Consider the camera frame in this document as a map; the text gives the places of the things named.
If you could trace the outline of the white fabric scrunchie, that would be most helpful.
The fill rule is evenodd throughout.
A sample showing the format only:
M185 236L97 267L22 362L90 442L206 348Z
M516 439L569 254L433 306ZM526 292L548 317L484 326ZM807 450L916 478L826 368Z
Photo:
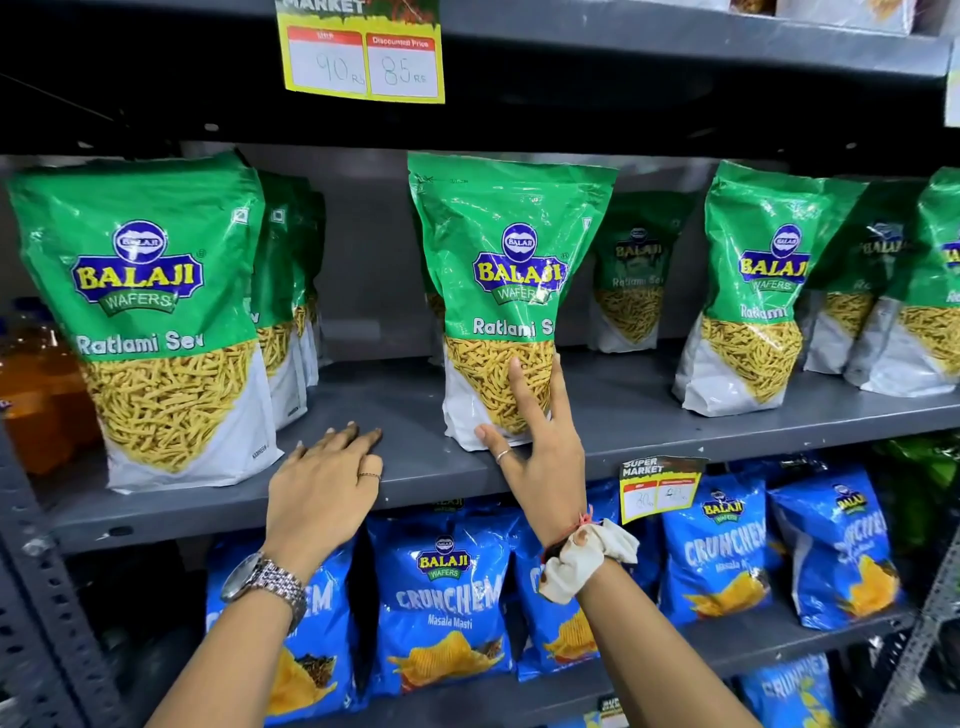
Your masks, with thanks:
M565 605L574 600L606 560L636 565L640 541L609 518L583 519L564 540L541 554L537 592Z

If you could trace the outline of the silver metal wristwatch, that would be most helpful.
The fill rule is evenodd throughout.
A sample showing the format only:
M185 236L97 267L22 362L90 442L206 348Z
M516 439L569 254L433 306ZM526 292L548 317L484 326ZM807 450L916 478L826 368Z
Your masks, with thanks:
M259 551L234 567L222 583L220 599L224 604L232 604L253 591L266 591L286 603L291 611L288 634L297 629L306 615L306 585Z

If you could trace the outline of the small yellow price tag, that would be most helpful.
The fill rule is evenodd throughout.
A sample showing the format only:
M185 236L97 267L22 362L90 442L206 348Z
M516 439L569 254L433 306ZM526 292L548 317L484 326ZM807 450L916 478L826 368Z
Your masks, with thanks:
M702 457L655 455L621 464L621 524L690 508L709 462Z

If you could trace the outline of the dark green snack packet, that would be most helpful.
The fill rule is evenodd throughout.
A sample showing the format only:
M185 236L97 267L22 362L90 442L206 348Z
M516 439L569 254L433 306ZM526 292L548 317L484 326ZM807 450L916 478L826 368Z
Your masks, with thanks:
M874 442L869 472L894 553L923 550L960 471L960 429Z

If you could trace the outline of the white shelf label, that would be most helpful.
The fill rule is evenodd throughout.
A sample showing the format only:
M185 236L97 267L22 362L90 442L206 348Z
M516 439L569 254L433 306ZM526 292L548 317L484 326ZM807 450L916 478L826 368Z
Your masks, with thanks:
M951 42L945 75L943 125L960 130L960 35Z

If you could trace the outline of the orange drink bottle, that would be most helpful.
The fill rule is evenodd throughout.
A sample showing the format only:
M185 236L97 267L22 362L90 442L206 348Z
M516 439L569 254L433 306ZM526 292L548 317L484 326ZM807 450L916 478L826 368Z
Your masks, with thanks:
M0 317L0 424L27 475L44 477L102 444L79 362L40 297Z

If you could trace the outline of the green noodle snack pouch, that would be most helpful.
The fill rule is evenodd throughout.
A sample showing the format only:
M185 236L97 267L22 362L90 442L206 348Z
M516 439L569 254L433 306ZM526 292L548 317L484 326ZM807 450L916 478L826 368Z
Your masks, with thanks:
M611 202L615 167L410 151L426 270L442 300L442 414L466 452L493 426L531 441L511 389L516 359L550 415L558 311Z

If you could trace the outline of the person's right hand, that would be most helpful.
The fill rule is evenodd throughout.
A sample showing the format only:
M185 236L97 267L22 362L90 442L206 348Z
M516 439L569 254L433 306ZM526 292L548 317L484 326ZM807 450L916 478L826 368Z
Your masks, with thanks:
M529 389L522 363L512 358L510 390L525 419L532 451L524 459L523 480L506 480L525 518L544 548L565 540L589 512L586 496L585 452L581 439L567 439L551 422Z

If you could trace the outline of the person's left hand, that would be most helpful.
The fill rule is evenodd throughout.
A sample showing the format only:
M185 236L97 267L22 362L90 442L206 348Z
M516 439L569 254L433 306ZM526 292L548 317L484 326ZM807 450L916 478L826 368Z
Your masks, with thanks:
M298 442L270 479L261 548L265 556L303 583L332 552L354 538L373 509L380 487L334 488L295 481L289 474L289 458L299 445L316 443Z

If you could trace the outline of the person's left forearm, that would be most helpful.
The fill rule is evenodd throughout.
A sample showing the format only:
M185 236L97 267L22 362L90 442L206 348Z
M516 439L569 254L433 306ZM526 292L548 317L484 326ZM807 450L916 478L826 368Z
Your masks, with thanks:
M250 588L223 610L145 728L263 728L291 606Z

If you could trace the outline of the grey metal shelf rack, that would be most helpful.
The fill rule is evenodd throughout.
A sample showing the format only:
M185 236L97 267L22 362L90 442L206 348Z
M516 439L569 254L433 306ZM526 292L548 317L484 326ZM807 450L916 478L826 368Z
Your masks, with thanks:
M960 161L960 128L945 126L960 76L960 36L858 30L642 0L452 0L441 7L446 102L330 100L287 91L273 0L0 0L0 156L77 151L158 156L182 141L316 142L380 171L371 153L436 147L454 152L628 152L798 164L798 172L931 172ZM867 394L802 373L798 394L745 423L696 418L669 396L673 349L653 362L603 363L574 352L564 363L587 476L611 475L643 453L715 460L841 446L960 427L960 394ZM443 435L439 369L414 359L335 363L321 372L319 412L291 425L293 442L321 432L321 415L382 428L385 480L377 507L428 497L476 497L506 483L489 455ZM30 728L136 728L112 670L81 614L64 555L110 551L255 528L266 513L267 474L252 484L177 494L121 495L106 465L81 462L54 478L52 494L28 485L0 445L0 536L18 575L14 601L23 651L0 658L23 678L17 707ZM738 617L744 637L694 630L718 674L738 674L799 650L839 649L870 635L902 634L870 689L876 728L928 717L908 706L952 597L934 592L960 575L960 513L936 538L939 572L918 588L926 603L830 635L787 627L774 615ZM955 532L948 537L941 534ZM330 725L430 726L467 712L465 725L522 725L589 707L613 689L602 666L581 665L543 687L497 678L492 686L370 707Z

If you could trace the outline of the person's right forearm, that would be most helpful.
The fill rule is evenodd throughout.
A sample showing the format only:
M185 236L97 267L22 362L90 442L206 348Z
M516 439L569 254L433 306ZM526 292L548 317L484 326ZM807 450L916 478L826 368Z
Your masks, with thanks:
M577 600L630 728L762 728L621 564Z

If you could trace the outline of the row of blue chip packets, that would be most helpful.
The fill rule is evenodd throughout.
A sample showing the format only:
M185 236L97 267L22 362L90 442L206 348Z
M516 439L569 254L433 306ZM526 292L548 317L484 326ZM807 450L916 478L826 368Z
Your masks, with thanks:
M759 478L707 476L690 508L627 522L616 479L587 487L599 519L638 541L627 573L684 636L744 662L807 654L904 611L840 571L827 616L797 613L775 590L767 490ZM539 594L542 548L522 511L499 498L445 501L373 514L369 542L338 547L308 581L303 619L283 642L263 728L290 728L415 694L457 725L507 716L519 693L543 710L596 704L609 692L591 627L572 598Z

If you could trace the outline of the white packet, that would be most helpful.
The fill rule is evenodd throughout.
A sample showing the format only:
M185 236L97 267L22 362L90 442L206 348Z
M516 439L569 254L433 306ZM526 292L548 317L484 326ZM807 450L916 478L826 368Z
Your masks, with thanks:
M917 0L775 0L775 17L896 35L912 32Z

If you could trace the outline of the large yellow price tag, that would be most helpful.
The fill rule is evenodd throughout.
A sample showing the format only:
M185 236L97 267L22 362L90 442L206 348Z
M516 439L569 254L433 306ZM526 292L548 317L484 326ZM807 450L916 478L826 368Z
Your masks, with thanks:
M274 0L288 91L446 102L440 0Z

